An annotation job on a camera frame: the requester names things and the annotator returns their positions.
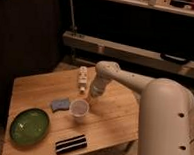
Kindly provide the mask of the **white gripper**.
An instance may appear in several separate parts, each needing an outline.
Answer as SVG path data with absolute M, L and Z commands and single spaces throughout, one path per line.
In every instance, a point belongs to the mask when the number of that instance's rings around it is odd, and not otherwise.
M 94 79 L 90 86 L 89 95 L 92 98 L 102 96 L 105 92 L 107 84 L 103 80 Z

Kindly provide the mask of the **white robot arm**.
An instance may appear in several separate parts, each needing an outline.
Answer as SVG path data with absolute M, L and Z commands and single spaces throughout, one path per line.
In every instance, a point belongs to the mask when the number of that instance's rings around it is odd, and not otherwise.
M 116 62 L 95 65 L 89 95 L 102 96 L 115 80 L 139 93 L 137 155 L 190 155 L 189 112 L 194 108 L 194 94 L 171 79 L 150 78 L 121 70 Z

